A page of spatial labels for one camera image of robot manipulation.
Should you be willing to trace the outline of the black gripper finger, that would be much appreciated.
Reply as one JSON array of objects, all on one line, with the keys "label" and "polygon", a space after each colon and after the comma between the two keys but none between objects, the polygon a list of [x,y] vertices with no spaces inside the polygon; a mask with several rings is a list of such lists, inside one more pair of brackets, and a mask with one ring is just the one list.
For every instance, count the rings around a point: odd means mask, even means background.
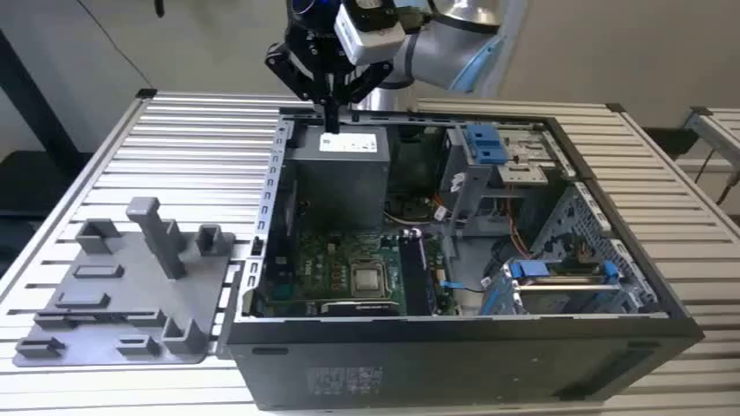
[{"label": "black gripper finger", "polygon": [[374,62],[358,76],[348,80],[352,70],[334,73],[330,93],[330,131],[340,131],[338,113],[340,109],[349,103],[357,104],[372,89],[386,79],[393,70],[390,62]]},{"label": "black gripper finger", "polygon": [[292,52],[285,43],[273,43],[265,53],[265,65],[282,84],[302,101],[321,106],[324,128],[332,130],[332,105],[325,74],[318,71],[308,76],[293,63]]}]

